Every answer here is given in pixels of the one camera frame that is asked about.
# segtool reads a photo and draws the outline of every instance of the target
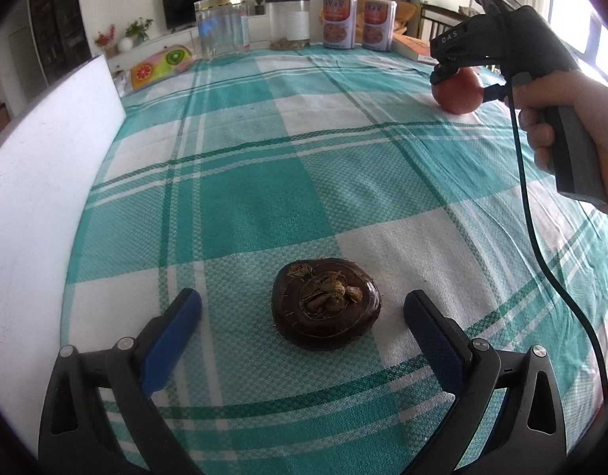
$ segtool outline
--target fruit print pillow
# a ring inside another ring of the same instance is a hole
[[[175,45],[155,53],[131,68],[132,89],[138,91],[176,72],[185,71],[193,62],[192,53],[185,46]]]

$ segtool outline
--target gold jar lid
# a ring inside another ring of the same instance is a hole
[[[194,10],[207,10],[223,5],[238,5],[242,2],[243,0],[201,0],[194,3]]]

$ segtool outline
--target plaid tablecloth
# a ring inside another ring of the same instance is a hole
[[[418,288],[471,337],[548,349],[570,445],[590,420],[593,355],[534,261],[506,109],[446,114],[430,71],[394,53],[267,50],[124,99],[75,239],[61,339],[108,348],[196,288],[203,319],[153,401],[208,475],[399,473],[452,401],[403,322]],[[608,357],[608,217],[558,196],[524,154],[545,256]],[[371,332],[331,352],[292,346],[270,312],[280,267],[317,257],[358,263],[383,295]]]

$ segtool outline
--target human hand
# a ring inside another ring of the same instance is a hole
[[[597,207],[608,214],[608,87],[587,77],[581,71],[556,71],[513,88],[519,126],[527,132],[528,144],[535,151],[535,164],[549,168],[550,147],[555,131],[547,123],[538,123],[538,109],[566,105],[574,107],[577,116],[591,135],[598,152],[601,178],[607,192],[607,204]]]

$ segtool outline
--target screw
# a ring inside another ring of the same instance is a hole
[[[533,353],[537,357],[546,357],[546,354],[548,352],[546,352],[546,349],[542,345],[536,344],[535,346],[533,346]]]
[[[135,340],[132,338],[121,338],[117,341],[117,347],[120,350],[129,350],[132,348],[133,344],[135,344]]]
[[[70,344],[60,348],[60,357],[69,357],[73,353],[73,346]]]
[[[481,352],[486,352],[489,349],[489,342],[486,339],[476,338],[471,341],[473,348]]]

